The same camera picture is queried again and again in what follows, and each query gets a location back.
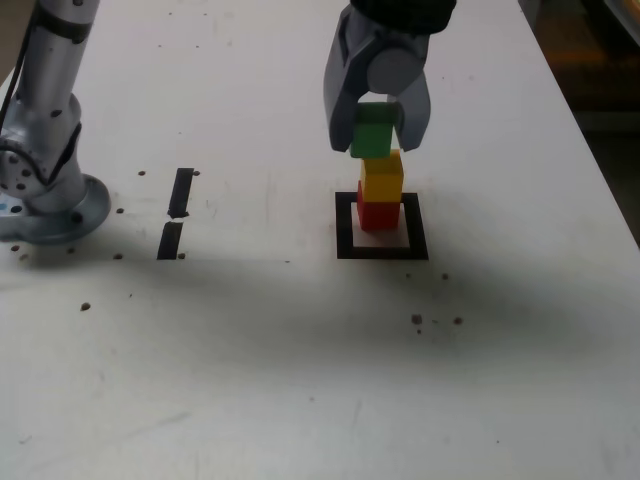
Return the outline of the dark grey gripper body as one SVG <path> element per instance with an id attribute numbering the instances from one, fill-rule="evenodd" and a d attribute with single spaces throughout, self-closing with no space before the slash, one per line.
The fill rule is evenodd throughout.
<path id="1" fill-rule="evenodd" d="M 374 36 L 381 43 L 382 51 L 400 50 L 407 52 L 421 63 L 426 62 L 430 43 L 429 35 L 411 35 L 392 30 L 380 30 Z"/>

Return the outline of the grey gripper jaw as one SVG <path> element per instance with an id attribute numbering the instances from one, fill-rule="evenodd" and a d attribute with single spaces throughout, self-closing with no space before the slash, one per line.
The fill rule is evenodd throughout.
<path id="1" fill-rule="evenodd" d="M 354 8 L 345 8 L 327 60 L 323 98 L 333 150 L 346 152 L 354 137 L 359 99 L 369 91 L 367 70 L 375 53 L 371 22 Z"/>
<path id="2" fill-rule="evenodd" d="M 386 95 L 395 108 L 396 135 L 404 151 L 420 147 L 430 121 L 425 63 L 425 56 L 394 47 L 378 53 L 367 69 L 369 91 Z"/>

